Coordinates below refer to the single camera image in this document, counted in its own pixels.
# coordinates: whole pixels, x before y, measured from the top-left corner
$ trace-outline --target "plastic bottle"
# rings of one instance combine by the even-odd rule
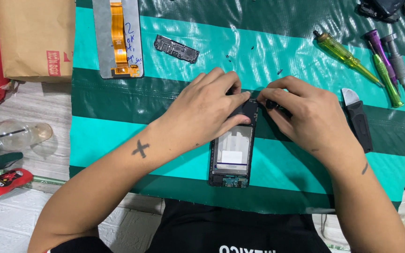
[[[17,168],[9,170],[8,172],[0,175],[0,196],[4,193],[10,192],[13,188],[22,186],[30,181],[34,176],[29,171]]]
[[[25,131],[0,137],[0,149],[5,151],[20,151],[30,145],[46,141],[53,135],[53,129],[46,123],[24,123],[15,119],[0,122],[0,135],[22,129]]]

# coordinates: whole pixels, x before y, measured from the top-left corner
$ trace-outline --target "bottle label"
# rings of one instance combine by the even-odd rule
[[[15,179],[23,175],[22,171],[11,170],[0,175],[0,187],[9,186]]]

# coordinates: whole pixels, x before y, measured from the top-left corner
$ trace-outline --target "yellow screwdriver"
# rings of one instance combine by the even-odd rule
[[[357,72],[368,78],[373,83],[377,83],[381,87],[384,87],[384,85],[379,81],[377,77],[375,77],[368,69],[360,64],[359,59],[355,58],[350,51],[348,51],[343,45],[332,38],[329,33],[323,32],[322,34],[319,34],[317,31],[314,31],[314,34],[317,36],[317,43],[320,45],[320,47],[323,47],[329,52],[332,52],[336,56],[336,58],[338,58],[340,61],[342,61],[352,69],[355,69]]]
[[[376,66],[376,70],[378,71],[381,78],[384,80],[385,88],[387,90],[388,97],[390,98],[391,106],[394,108],[403,106],[404,103],[401,101],[398,92],[395,89],[395,86],[392,84],[390,80],[390,76],[388,75],[388,71],[387,68],[385,67],[384,61],[378,54],[376,54],[373,45],[371,45],[369,41],[368,44],[370,45],[371,52],[373,53],[373,61],[374,65]]]

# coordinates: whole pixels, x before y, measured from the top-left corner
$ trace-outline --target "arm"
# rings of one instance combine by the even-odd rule
[[[231,89],[233,95],[226,96]],[[248,100],[235,72],[200,74],[160,118],[65,183],[43,208],[29,243],[42,253],[62,242],[98,236],[101,223],[143,176],[250,119],[226,119]]]
[[[405,253],[405,228],[351,132],[337,96],[289,76],[263,89],[257,100],[264,104],[266,99],[293,114],[287,118],[268,110],[281,132],[328,170],[341,230],[353,252]]]

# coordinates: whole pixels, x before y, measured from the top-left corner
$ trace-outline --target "green tarp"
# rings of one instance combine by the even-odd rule
[[[160,117],[200,72],[219,66],[236,71],[242,88],[253,96],[285,75],[328,89],[339,101],[341,88],[356,91],[365,105],[374,146],[367,158],[399,206],[405,184],[405,105],[391,109],[384,89],[321,51],[312,31],[330,32],[375,72],[361,36],[374,28],[382,37],[397,32],[405,60],[405,17],[392,25],[377,22],[359,16],[350,1],[140,0],[139,6],[144,78],[104,80],[99,75],[92,1],[76,0],[70,177]],[[197,62],[155,50],[157,34],[199,50]],[[209,154],[208,145],[183,154],[144,177],[132,192],[261,213],[334,207],[326,170],[280,133],[262,110],[250,187],[210,187]]]

